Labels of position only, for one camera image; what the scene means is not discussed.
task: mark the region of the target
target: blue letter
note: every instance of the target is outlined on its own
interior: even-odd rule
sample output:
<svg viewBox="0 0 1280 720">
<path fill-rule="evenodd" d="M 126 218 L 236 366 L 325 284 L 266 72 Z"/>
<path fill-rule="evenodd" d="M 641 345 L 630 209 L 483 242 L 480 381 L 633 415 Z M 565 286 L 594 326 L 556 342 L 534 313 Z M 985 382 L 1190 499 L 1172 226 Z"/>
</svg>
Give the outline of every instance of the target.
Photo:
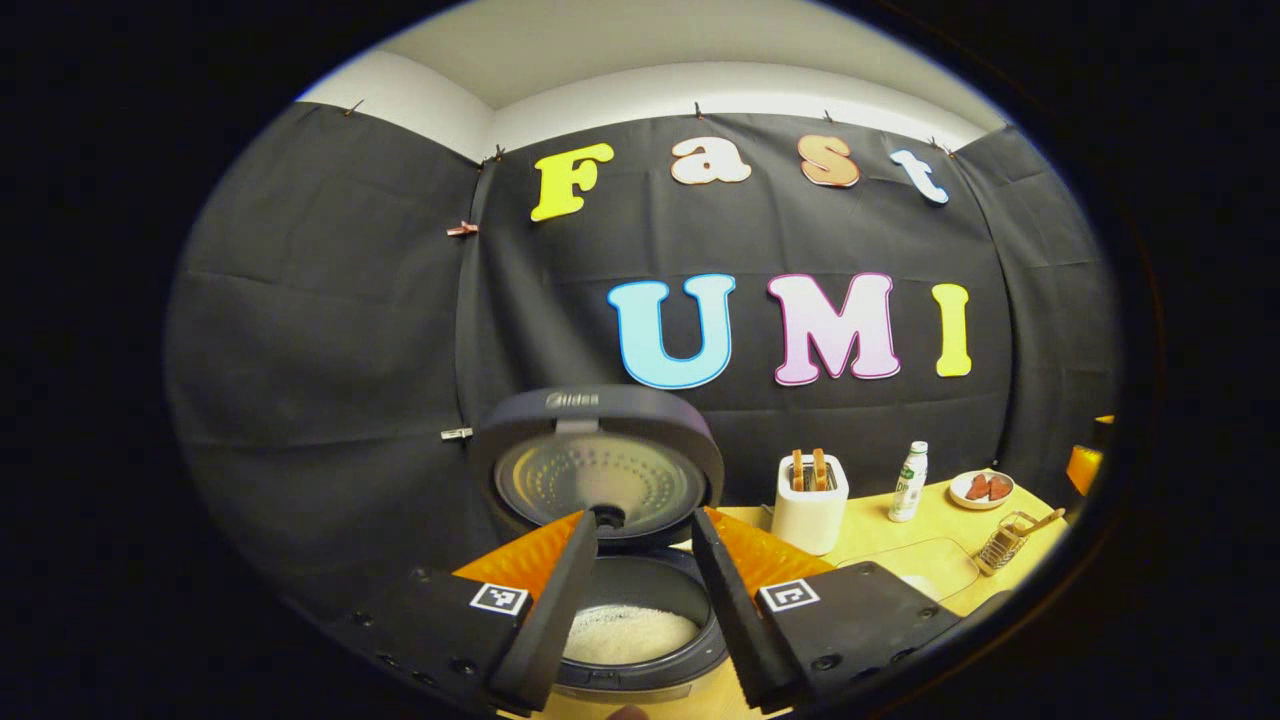
<svg viewBox="0 0 1280 720">
<path fill-rule="evenodd" d="M 609 291 L 609 305 L 618 311 L 622 365 L 632 378 L 658 389 L 685 389 L 709 383 L 728 366 L 732 341 L 728 332 L 728 293 L 732 275 L 695 275 L 685 281 L 685 292 L 698 300 L 703 348 L 687 360 L 676 360 L 662 346 L 662 301 L 666 283 L 641 281 Z"/>
<path fill-rule="evenodd" d="M 888 158 L 899 165 L 902 165 L 902 169 L 906 170 L 906 177 L 911 178 L 911 183 L 915 184 L 915 190 L 920 191 L 920 195 L 928 197 L 938 205 L 947 201 L 947 191 L 933 184 L 933 179 L 929 177 L 929 173 L 933 170 L 929 168 L 928 163 L 918 160 L 910 150 L 891 152 Z"/>
</svg>

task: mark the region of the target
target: small wire basket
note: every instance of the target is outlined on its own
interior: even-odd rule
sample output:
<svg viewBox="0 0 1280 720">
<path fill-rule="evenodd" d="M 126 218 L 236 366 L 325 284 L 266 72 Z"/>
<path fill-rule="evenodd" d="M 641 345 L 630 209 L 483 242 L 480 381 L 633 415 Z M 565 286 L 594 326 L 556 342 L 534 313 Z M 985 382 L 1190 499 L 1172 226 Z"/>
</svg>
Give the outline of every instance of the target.
<svg viewBox="0 0 1280 720">
<path fill-rule="evenodd" d="M 1036 518 L 1023 512 L 1021 510 L 1010 512 L 1000 521 L 1000 527 L 996 532 L 991 534 L 987 539 L 987 544 L 978 551 L 974 562 L 982 569 L 986 575 L 995 575 L 996 570 L 1000 570 L 1009 564 L 1010 560 L 1018 555 L 1018 551 L 1027 544 L 1027 536 L 1018 530 L 1025 530 L 1024 528 L 1016 528 L 1018 519 L 1023 518 L 1029 520 L 1033 525 L 1036 524 Z"/>
</svg>

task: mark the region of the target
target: plate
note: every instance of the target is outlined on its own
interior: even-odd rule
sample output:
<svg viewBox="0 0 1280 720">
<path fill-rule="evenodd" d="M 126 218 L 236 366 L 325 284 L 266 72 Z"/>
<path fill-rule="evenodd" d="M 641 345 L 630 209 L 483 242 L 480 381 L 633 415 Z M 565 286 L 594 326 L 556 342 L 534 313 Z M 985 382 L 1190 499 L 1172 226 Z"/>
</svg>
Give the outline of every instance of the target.
<svg viewBox="0 0 1280 720">
<path fill-rule="evenodd" d="M 998 475 L 1009 480 L 1009 484 L 1011 484 L 1014 489 L 1000 500 L 987 500 L 986 497 L 982 500 L 965 500 L 965 496 L 969 495 L 969 488 L 973 487 L 974 478 L 978 475 Z M 1004 473 L 997 473 L 995 470 L 973 470 L 969 473 L 960 473 L 955 478 L 951 478 L 951 486 L 948 489 L 951 492 L 951 500 L 956 501 L 956 503 L 961 507 L 968 507 L 970 510 L 991 510 L 992 507 L 1000 507 L 1006 500 L 1014 497 L 1014 493 L 1018 492 L 1018 483 Z"/>
</svg>

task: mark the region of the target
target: meat slice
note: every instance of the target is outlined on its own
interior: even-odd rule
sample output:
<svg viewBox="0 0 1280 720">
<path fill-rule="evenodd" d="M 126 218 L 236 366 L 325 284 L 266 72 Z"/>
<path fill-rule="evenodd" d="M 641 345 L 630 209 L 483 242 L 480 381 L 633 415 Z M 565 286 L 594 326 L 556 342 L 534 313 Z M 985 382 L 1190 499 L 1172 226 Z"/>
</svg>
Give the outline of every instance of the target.
<svg viewBox="0 0 1280 720">
<path fill-rule="evenodd" d="M 987 497 L 991 492 L 991 483 L 987 480 L 987 475 L 978 474 L 973 479 L 973 484 L 969 486 L 969 493 L 964 496 L 965 500 L 979 500 Z"/>
<path fill-rule="evenodd" d="M 1001 500 L 1011 492 L 1014 492 L 1012 483 L 1000 475 L 991 477 L 991 500 Z"/>
</svg>

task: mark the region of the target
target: rice cooker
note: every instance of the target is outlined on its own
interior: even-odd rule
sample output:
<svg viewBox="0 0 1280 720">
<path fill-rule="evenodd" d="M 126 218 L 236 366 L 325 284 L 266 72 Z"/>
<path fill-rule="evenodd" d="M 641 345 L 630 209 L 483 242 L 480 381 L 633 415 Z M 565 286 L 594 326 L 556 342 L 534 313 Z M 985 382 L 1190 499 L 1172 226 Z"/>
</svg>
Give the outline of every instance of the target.
<svg viewBox="0 0 1280 720">
<path fill-rule="evenodd" d="M 558 387 L 507 398 L 472 433 L 468 464 L 500 542 L 595 511 L 599 551 L 579 621 L 622 606 L 696 626 L 692 639 L 652 659 L 567 656 L 554 692 L 605 703 L 680 700 L 724 662 L 694 557 L 669 547 L 691 537 L 694 510 L 717 506 L 724 484 L 719 448 L 696 409 L 639 386 Z"/>
</svg>

